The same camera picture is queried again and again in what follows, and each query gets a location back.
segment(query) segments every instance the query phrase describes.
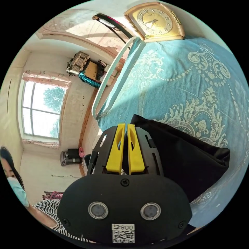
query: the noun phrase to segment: cardboard box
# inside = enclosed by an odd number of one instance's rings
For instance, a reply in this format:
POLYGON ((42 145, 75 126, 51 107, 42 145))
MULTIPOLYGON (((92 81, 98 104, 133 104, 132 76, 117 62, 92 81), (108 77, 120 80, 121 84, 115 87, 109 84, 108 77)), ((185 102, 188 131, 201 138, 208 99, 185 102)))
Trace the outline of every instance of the cardboard box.
POLYGON ((98 66, 94 62, 89 62, 84 75, 92 80, 96 80, 98 66))

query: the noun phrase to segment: alarm clock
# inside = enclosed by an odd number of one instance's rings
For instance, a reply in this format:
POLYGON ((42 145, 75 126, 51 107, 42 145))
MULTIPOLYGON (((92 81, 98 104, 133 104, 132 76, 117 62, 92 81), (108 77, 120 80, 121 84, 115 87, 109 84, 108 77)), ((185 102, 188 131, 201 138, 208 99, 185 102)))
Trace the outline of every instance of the alarm clock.
POLYGON ((183 40, 182 24, 176 14, 160 2, 142 3, 124 13, 137 36, 145 42, 183 40))

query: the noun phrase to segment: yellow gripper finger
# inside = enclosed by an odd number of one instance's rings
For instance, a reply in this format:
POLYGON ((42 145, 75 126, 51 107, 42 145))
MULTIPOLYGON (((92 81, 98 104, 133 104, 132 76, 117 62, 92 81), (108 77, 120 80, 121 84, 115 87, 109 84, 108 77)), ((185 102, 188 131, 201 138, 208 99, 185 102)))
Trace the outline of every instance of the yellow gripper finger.
POLYGON ((135 125, 127 125, 127 136, 128 136, 128 160, 129 160, 129 173, 143 172, 145 169, 143 163, 143 157, 137 138, 135 125))
POLYGON ((125 132, 125 124, 119 124, 117 126, 111 152, 106 165, 106 169, 109 172, 121 174, 122 163, 123 163, 124 137, 125 137, 124 132, 125 132))

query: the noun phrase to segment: face mask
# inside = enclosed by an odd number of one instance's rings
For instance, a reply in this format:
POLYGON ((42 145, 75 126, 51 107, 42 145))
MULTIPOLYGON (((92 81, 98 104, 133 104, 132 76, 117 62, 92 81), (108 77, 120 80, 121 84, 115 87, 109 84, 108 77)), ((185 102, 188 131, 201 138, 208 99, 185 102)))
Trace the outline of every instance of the face mask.
POLYGON ((20 183, 18 182, 17 179, 13 178, 13 177, 8 177, 7 178, 12 190, 14 191, 14 193, 16 194, 17 198, 19 199, 19 201, 25 206, 28 207, 29 206, 29 201, 27 199, 27 194, 26 192, 23 190, 22 186, 20 185, 20 183))

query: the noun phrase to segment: blue bedspread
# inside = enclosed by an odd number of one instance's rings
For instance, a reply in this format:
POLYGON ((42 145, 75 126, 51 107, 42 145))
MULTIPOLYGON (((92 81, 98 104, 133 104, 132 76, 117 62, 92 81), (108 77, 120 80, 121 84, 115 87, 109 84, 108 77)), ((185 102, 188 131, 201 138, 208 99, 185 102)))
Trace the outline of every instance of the blue bedspread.
POLYGON ((234 55, 203 38, 137 39, 97 121, 106 130, 129 123, 133 114, 231 150, 226 173, 191 203, 190 225, 211 222, 233 197, 249 162, 249 88, 234 55))

